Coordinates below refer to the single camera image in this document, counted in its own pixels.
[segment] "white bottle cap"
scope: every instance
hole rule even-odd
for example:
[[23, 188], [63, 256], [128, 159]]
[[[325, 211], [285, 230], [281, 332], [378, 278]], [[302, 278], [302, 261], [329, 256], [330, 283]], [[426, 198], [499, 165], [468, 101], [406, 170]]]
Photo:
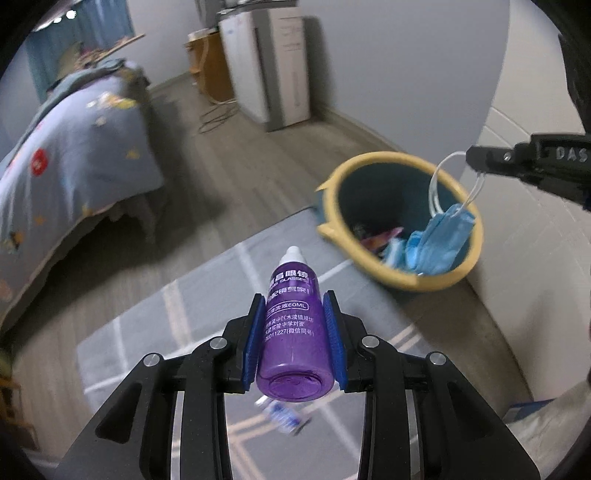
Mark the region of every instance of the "white bottle cap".
[[295, 245], [293, 245], [293, 246], [289, 247], [287, 249], [287, 252], [285, 252], [285, 255], [283, 255], [283, 257], [281, 257], [281, 261], [279, 262], [279, 265], [283, 265], [284, 263], [287, 263], [287, 262], [300, 262], [300, 263], [305, 264], [306, 259], [301, 254], [299, 247], [296, 247]]
[[263, 395], [255, 402], [255, 405], [257, 407], [265, 408], [269, 403], [271, 403], [271, 399], [266, 395]]

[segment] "pillow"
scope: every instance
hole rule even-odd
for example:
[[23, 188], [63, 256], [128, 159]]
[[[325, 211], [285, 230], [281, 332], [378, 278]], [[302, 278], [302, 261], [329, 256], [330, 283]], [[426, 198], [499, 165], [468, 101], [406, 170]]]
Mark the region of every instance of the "pillow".
[[76, 60], [80, 58], [81, 52], [82, 42], [77, 41], [70, 45], [67, 50], [61, 54], [56, 81], [61, 80], [74, 71], [74, 65], [76, 64]]

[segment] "trash can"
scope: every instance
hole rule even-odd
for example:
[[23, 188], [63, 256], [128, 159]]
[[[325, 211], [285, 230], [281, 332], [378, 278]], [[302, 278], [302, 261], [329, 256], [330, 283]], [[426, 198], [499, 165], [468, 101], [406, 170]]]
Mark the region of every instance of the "trash can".
[[[347, 160], [317, 189], [322, 218], [318, 232], [382, 284], [408, 291], [451, 287], [476, 265], [482, 249], [482, 218], [473, 203], [467, 207], [476, 219], [470, 239], [452, 269], [441, 275], [417, 275], [387, 267], [353, 234], [358, 224], [375, 232], [397, 226], [407, 234], [425, 230], [431, 219], [427, 192], [434, 172], [432, 163], [399, 152], [372, 152]], [[439, 172], [438, 188], [443, 210], [468, 197], [462, 185], [444, 171]]]

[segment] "curtain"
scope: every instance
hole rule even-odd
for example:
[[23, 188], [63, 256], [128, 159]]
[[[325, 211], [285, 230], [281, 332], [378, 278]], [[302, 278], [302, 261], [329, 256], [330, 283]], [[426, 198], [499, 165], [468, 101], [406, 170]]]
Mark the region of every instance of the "curtain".
[[121, 38], [133, 37], [126, 0], [82, 0], [72, 6], [76, 17], [32, 32], [25, 41], [37, 96], [43, 103], [47, 89], [57, 80], [63, 53], [76, 42], [85, 50], [112, 48]]

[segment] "mask ear loop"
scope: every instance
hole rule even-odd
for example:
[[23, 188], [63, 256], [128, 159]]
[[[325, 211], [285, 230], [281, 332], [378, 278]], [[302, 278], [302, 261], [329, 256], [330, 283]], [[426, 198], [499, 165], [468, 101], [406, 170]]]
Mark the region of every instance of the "mask ear loop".
[[[435, 168], [435, 171], [433, 172], [433, 176], [431, 177], [431, 181], [429, 182], [429, 190], [428, 190], [428, 204], [429, 204], [429, 213], [431, 214], [431, 218], [435, 217], [435, 215], [438, 213], [441, 213], [441, 214], [445, 213], [445, 212], [443, 212], [443, 209], [441, 208], [441, 205], [439, 204], [439, 193], [437, 192], [437, 179], [439, 176], [439, 170], [441, 170], [441, 168], [443, 167], [443, 164], [445, 162], [447, 162], [450, 158], [453, 158], [457, 155], [466, 156], [466, 152], [459, 150], [459, 151], [456, 151], [456, 152], [448, 155], [439, 163], [439, 165]], [[464, 201], [464, 203], [462, 203], [462, 206], [460, 208], [458, 208], [458, 210], [452, 216], [458, 215], [462, 210], [464, 210], [468, 205], [470, 205], [476, 199], [476, 197], [478, 197], [478, 194], [480, 193], [480, 191], [482, 190], [482, 187], [484, 186], [484, 180], [485, 180], [485, 174], [479, 173], [476, 176], [476, 183], [474, 184], [472, 191], [469, 193], [469, 195], [468, 195], [467, 199]]]

